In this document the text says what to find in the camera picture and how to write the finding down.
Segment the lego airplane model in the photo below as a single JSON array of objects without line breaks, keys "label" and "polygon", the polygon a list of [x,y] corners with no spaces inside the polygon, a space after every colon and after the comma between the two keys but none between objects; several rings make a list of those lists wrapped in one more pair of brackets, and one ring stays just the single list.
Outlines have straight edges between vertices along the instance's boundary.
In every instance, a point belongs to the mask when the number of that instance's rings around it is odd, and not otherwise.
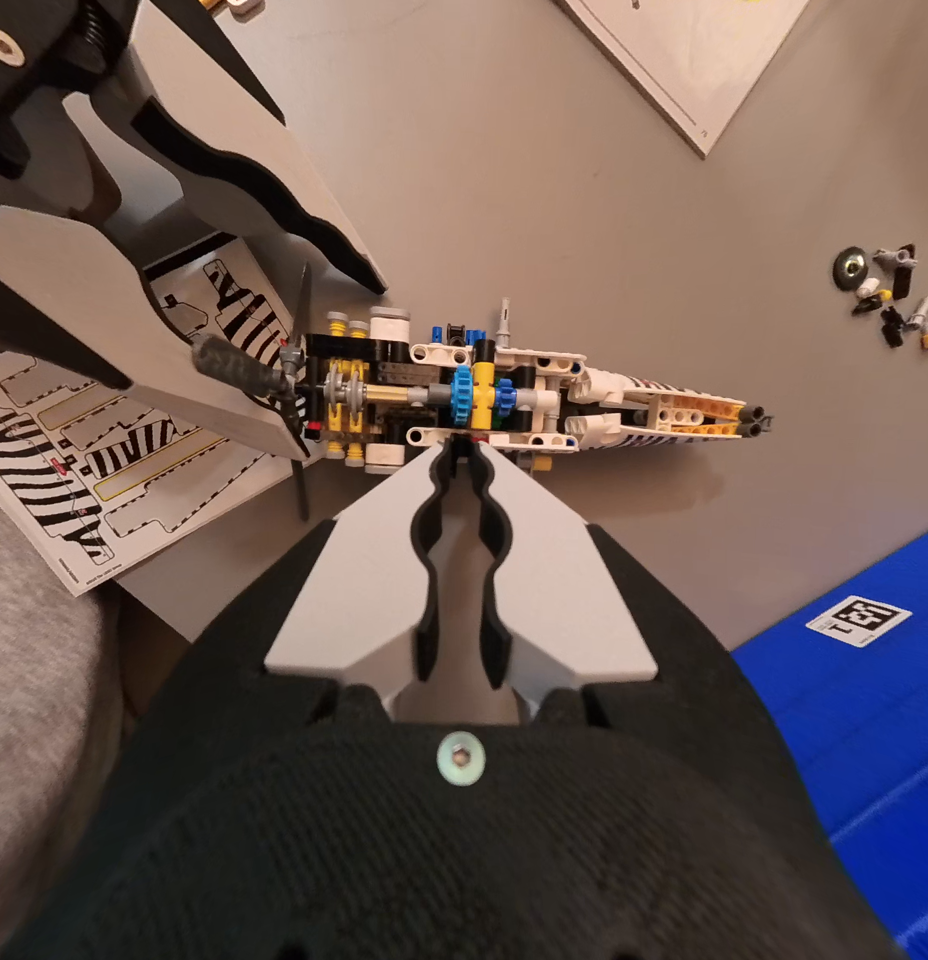
[{"label": "lego airplane model", "polygon": [[410,343],[406,311],[376,306],[368,320],[332,311],[314,332],[311,306],[305,265],[278,366],[211,332],[182,334],[196,369],[277,413],[305,459],[322,445],[329,461],[392,475],[413,450],[464,432],[533,474],[557,452],[754,439],[772,428],[759,404],[512,347],[508,299],[494,336],[449,324],[420,343]]}]

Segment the pile of loose lego pieces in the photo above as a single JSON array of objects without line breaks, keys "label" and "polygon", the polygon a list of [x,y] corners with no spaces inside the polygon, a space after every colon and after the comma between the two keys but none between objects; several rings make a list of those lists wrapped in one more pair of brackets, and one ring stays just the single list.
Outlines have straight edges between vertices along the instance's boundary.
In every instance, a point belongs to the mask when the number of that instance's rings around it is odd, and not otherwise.
[{"label": "pile of loose lego pieces", "polygon": [[838,291],[853,298],[853,317],[879,316],[880,334],[890,349],[901,348],[914,335],[928,353],[928,294],[907,305],[917,266],[913,243],[874,252],[849,246],[833,259],[831,280]]}]

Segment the person's grey zip hoodie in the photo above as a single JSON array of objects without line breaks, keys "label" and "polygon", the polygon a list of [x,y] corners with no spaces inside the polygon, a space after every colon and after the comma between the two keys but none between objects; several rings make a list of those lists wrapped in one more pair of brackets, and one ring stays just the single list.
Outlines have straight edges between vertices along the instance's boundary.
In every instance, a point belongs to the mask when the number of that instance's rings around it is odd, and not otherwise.
[{"label": "person's grey zip hoodie", "polygon": [[119,600],[72,596],[0,509],[0,951],[72,858],[117,759]]}]

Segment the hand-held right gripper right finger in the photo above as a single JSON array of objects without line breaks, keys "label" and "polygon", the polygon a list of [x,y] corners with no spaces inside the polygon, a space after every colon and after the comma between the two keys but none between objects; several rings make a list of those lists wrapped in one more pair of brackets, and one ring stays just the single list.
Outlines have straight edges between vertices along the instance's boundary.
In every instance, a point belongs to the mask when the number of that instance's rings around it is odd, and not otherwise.
[{"label": "hand-held right gripper right finger", "polygon": [[470,476],[493,557],[480,627],[492,688],[509,687],[534,716],[554,690],[655,678],[588,523],[486,442],[472,449]]}]

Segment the zebra striped sticker sheet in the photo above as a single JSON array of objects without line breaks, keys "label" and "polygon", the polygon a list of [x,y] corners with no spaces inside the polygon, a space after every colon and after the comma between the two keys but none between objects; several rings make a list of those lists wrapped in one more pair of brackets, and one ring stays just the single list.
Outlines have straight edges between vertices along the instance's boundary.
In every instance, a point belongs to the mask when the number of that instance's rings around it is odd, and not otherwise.
[{"label": "zebra striped sticker sheet", "polygon": [[[171,324],[278,367],[293,323],[247,244],[147,271]],[[291,476],[290,463],[46,360],[0,354],[0,508],[79,596]]]}]

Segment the open instruction booklet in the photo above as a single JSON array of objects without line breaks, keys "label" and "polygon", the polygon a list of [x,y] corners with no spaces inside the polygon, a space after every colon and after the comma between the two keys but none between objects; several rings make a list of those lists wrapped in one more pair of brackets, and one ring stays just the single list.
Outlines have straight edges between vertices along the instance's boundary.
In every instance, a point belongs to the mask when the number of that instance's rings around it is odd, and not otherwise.
[{"label": "open instruction booklet", "polygon": [[697,152],[708,156],[806,1],[559,1]]}]

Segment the blue plastic bin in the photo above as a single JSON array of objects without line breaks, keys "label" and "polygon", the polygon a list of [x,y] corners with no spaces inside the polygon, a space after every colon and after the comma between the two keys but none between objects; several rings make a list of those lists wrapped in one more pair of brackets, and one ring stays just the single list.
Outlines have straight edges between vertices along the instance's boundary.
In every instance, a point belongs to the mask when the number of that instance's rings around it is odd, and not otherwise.
[{"label": "blue plastic bin", "polygon": [[928,532],[733,656],[857,887],[928,958]]}]

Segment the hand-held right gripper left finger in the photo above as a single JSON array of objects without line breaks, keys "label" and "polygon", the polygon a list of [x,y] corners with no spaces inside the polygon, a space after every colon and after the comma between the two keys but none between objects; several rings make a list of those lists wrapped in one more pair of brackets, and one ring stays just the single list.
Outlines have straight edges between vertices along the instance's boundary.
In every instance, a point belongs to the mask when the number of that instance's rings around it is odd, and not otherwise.
[{"label": "hand-held right gripper left finger", "polygon": [[343,510],[265,658],[268,672],[366,686],[385,711],[425,681],[439,641],[437,573],[449,444]]}]

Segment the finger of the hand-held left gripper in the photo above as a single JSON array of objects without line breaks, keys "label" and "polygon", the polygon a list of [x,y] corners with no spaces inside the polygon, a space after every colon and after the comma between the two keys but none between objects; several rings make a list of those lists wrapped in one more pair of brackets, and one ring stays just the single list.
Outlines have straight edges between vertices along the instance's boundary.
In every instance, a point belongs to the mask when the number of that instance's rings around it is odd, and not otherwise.
[{"label": "finger of the hand-held left gripper", "polygon": [[200,2],[77,2],[63,53],[88,54],[90,102],[220,231],[290,234],[373,294],[374,263],[279,107]]},{"label": "finger of the hand-held left gripper", "polygon": [[36,356],[245,447],[302,460],[281,417],[198,373],[150,286],[83,222],[0,206],[0,351]]}]

